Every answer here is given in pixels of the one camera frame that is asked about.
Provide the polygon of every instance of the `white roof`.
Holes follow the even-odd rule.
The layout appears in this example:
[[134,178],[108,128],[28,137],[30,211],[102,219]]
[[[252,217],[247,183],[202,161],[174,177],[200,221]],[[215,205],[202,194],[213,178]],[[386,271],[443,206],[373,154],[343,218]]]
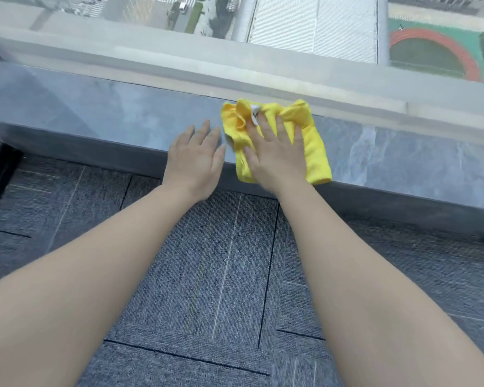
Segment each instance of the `white roof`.
[[377,63],[377,0],[258,0],[249,42]]

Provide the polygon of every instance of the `hand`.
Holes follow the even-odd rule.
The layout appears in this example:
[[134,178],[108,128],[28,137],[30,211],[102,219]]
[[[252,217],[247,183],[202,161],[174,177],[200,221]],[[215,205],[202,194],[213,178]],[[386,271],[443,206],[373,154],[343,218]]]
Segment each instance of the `hand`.
[[292,144],[281,117],[276,117],[277,136],[264,114],[258,113],[257,120],[264,137],[260,136],[252,120],[248,120],[246,129],[256,152],[246,146],[245,158],[256,181],[279,198],[281,190],[291,182],[305,182],[307,162],[303,135],[299,126],[296,126]]
[[169,148],[162,184],[189,192],[194,203],[206,200],[217,187],[224,164],[226,146],[215,149],[219,137],[220,128],[210,132],[208,120],[195,133],[192,125],[177,136]]

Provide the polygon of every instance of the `gray carpet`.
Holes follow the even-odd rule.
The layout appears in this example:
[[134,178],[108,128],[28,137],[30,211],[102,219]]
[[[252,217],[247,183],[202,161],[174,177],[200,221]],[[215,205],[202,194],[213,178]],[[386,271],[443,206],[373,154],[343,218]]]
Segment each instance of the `gray carpet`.
[[[159,183],[37,156],[0,200],[0,278]],[[484,242],[346,218],[484,351]],[[174,228],[79,386],[337,386],[276,201],[216,191]]]

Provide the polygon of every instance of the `hedge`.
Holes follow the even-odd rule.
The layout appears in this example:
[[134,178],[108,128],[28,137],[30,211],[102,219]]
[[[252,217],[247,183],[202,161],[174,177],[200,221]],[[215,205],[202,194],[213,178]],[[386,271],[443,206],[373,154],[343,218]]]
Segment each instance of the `hedge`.
[[203,3],[196,2],[194,7],[192,8],[192,12],[190,13],[190,18],[188,19],[188,23],[186,24],[185,32],[187,34],[193,34],[195,31],[195,26],[199,21],[199,16],[201,16],[201,12],[203,11]]

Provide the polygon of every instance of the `microfiber cloth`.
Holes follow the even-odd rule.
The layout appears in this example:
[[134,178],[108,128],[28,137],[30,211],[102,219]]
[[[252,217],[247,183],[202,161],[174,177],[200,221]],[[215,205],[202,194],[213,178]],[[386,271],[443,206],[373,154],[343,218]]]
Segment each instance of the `microfiber cloth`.
[[332,171],[326,157],[325,145],[315,127],[310,107],[304,100],[300,99],[291,106],[284,107],[277,103],[262,104],[239,99],[236,104],[224,103],[220,116],[225,133],[233,139],[236,171],[240,181],[256,183],[251,176],[243,149],[246,145],[254,148],[245,129],[245,123],[248,119],[253,120],[258,133],[262,135],[255,117],[258,112],[265,115],[275,135],[277,135],[276,115],[281,116],[291,142],[294,141],[295,125],[300,127],[305,147],[306,179],[308,182],[313,185],[320,185],[332,180]]

